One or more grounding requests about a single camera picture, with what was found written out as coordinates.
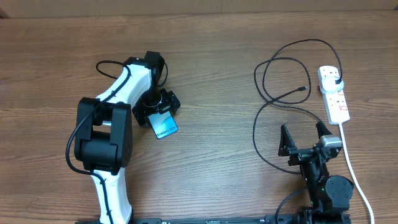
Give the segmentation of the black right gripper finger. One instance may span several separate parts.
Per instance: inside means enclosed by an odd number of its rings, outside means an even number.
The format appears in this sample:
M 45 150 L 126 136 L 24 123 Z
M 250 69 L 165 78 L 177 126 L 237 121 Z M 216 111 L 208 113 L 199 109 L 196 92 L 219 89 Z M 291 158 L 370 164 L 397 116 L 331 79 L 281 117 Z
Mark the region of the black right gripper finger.
M 323 136 L 332 135 L 332 133 L 327 129 L 323 121 L 319 121 L 316 124 L 318 138 L 321 139 Z
M 285 124 L 280 127 L 280 131 L 278 156 L 289 156 L 292 151 L 297 150 L 297 147 Z

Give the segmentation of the blue Galaxy smartphone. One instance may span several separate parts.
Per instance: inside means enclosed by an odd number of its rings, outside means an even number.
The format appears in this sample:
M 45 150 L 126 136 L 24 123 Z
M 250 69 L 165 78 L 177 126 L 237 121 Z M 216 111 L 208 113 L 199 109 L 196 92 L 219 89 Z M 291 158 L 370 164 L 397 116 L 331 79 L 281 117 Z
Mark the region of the blue Galaxy smartphone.
M 152 114 L 149 116 L 149 121 L 157 139 L 163 139 L 178 131 L 178 126 L 169 111 Z

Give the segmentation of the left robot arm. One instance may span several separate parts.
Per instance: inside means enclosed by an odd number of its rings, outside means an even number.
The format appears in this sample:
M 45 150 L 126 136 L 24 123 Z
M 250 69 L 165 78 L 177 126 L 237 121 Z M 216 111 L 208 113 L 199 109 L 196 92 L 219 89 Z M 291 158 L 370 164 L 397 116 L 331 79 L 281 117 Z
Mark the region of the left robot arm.
M 180 101 L 163 86 L 168 65 L 158 52 L 129 57 L 114 83 L 95 98 L 78 103 L 76 127 L 66 146 L 71 170 L 95 183 L 101 214 L 97 223 L 134 223 L 127 196 L 126 167 L 133 148 L 132 120 L 149 126 L 157 139 L 178 131 L 173 118 Z

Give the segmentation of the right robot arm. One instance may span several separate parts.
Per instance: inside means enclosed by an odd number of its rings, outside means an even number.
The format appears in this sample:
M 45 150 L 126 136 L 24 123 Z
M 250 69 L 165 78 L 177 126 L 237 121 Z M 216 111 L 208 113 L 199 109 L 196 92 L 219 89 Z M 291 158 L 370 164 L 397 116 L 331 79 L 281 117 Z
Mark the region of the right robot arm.
M 300 189 L 278 206 L 274 221 L 279 222 L 279 212 L 289 199 L 300 192 L 307 191 L 311 206 L 300 208 L 291 215 L 289 223 L 350 223 L 345 214 L 349 210 L 349 201 L 353 196 L 354 183 L 341 175 L 330 175 L 326 163 L 334 159 L 343 148 L 340 137 L 332 134 L 319 121 L 316 124 L 318 142 L 311 148 L 297 149 L 286 125 L 281 126 L 278 155 L 289 158 L 289 166 L 299 166 L 306 187 Z

